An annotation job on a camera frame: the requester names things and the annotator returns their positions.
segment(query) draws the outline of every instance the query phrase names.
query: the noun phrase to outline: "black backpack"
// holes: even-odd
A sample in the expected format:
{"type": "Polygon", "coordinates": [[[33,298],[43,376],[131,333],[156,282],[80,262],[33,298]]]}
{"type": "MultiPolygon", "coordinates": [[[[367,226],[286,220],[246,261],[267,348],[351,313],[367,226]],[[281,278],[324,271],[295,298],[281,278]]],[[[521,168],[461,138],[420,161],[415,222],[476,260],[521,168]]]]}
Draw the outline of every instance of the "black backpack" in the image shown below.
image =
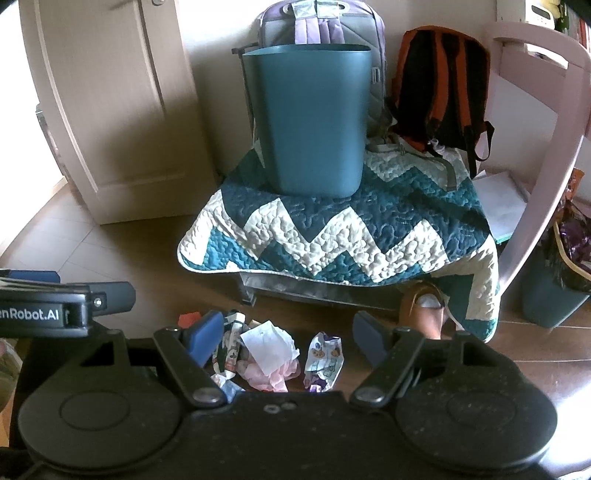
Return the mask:
{"type": "Polygon", "coordinates": [[[486,160],[476,154],[476,143],[486,132],[490,155],[495,131],[484,121],[490,65],[484,46],[461,32],[443,27],[406,32],[387,99],[398,121],[393,132],[436,157],[433,140],[465,150],[474,178],[476,161],[486,160]]]}

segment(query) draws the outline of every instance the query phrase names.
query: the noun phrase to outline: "white paper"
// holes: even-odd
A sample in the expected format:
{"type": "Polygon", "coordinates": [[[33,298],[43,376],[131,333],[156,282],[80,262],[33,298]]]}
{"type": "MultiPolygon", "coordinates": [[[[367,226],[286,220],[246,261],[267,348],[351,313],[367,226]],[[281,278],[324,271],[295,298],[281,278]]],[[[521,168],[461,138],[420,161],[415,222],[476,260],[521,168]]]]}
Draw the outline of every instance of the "white paper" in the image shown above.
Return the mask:
{"type": "Polygon", "coordinates": [[[474,188],[497,243],[511,238],[527,202],[508,171],[474,179],[474,188]]]}
{"type": "Polygon", "coordinates": [[[270,320],[244,332],[240,338],[266,376],[300,355],[290,334],[270,320]]]}

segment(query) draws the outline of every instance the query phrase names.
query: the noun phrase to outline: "white door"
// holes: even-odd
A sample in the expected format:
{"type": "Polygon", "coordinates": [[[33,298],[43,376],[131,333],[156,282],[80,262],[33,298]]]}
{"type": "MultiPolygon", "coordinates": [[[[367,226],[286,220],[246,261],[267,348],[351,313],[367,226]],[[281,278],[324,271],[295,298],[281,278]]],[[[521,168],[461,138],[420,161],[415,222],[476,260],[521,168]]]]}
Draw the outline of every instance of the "white door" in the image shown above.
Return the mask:
{"type": "Polygon", "coordinates": [[[174,0],[20,0],[57,148],[99,223],[196,213],[216,187],[174,0]]]}

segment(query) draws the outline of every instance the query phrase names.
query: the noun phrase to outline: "trash can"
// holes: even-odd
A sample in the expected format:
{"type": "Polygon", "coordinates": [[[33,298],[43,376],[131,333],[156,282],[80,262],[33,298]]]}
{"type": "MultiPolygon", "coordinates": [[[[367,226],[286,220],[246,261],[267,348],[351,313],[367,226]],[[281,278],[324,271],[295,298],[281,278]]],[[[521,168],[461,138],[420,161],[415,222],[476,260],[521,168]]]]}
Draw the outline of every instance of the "trash can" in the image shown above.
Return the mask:
{"type": "Polygon", "coordinates": [[[363,169],[370,48],[281,45],[243,61],[271,185],[290,195],[353,195],[363,169]]]}
{"type": "Polygon", "coordinates": [[[589,295],[570,288],[563,289],[546,266],[544,253],[536,247],[521,286],[521,307],[527,320],[545,328],[560,325],[589,295]]]}

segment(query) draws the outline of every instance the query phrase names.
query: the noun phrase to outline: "candy wrapper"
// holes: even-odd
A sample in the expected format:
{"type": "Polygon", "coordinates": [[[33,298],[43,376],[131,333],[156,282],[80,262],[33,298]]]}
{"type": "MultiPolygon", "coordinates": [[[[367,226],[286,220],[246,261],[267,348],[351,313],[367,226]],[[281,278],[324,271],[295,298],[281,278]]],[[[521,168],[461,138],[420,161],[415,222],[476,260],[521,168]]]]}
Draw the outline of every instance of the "candy wrapper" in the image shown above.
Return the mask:
{"type": "Polygon", "coordinates": [[[236,397],[238,392],[245,391],[242,387],[236,385],[232,380],[228,380],[222,374],[213,374],[212,380],[226,394],[229,403],[234,400],[234,397],[236,397]]]}
{"type": "Polygon", "coordinates": [[[304,386],[310,392],[320,393],[331,390],[343,368],[345,359],[339,337],[320,332],[308,348],[304,386]]]}
{"type": "Polygon", "coordinates": [[[223,339],[212,356],[213,371],[227,380],[236,375],[236,362],[241,346],[240,335],[245,320],[246,317],[240,312],[232,313],[226,317],[223,339]]]}

